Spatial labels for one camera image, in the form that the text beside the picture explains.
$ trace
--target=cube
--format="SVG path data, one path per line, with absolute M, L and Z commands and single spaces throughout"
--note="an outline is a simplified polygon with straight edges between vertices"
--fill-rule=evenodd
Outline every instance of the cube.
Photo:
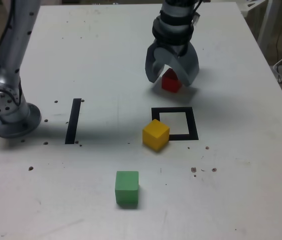
M 115 181 L 115 198 L 119 205 L 138 204 L 139 172 L 117 171 Z
M 162 89 L 177 93 L 181 86 L 182 83 L 178 80 L 176 73 L 169 68 L 162 76 Z
M 169 136 L 170 128 L 154 119 L 143 129 L 143 144 L 158 152 L 168 143 Z

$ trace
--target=green cube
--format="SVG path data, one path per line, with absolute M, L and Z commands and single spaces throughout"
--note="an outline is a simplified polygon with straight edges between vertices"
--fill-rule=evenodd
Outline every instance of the green cube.
M 139 202 L 139 172 L 117 171 L 115 181 L 116 203 L 138 204 Z

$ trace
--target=black square outline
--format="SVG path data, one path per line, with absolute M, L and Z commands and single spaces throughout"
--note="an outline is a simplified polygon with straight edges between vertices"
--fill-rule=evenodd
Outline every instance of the black square outline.
M 189 134 L 170 134 L 169 141 L 198 140 L 192 107 L 152 107 L 152 120 L 160 120 L 160 113 L 185 113 Z

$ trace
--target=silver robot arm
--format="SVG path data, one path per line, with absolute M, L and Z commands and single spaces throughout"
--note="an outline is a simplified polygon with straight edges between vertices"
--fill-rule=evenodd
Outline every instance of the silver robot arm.
M 150 82 L 159 78 L 164 65 L 174 70 L 183 85 L 194 81 L 199 62 L 190 40 L 201 3 L 202 0 L 164 0 L 160 15 L 153 22 L 155 40 L 146 55 L 145 72 Z
M 14 138 L 35 129 L 39 109 L 22 92 L 20 66 L 40 8 L 40 0 L 11 0 L 0 39 L 0 137 Z

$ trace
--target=table surface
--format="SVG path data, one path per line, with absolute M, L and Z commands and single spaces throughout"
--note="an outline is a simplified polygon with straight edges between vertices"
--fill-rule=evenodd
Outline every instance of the table surface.
M 0 240 L 282 240 L 282 91 L 265 58 L 235 3 L 203 4 L 200 73 L 164 92 L 144 70 L 160 7 L 40 9 L 20 75 L 42 121 L 0 138 Z M 74 98 L 79 144 L 64 144 Z M 192 107 L 199 140 L 143 146 L 154 107 Z M 179 133 L 183 117 L 164 119 Z M 116 171 L 139 171 L 138 208 L 116 205 Z

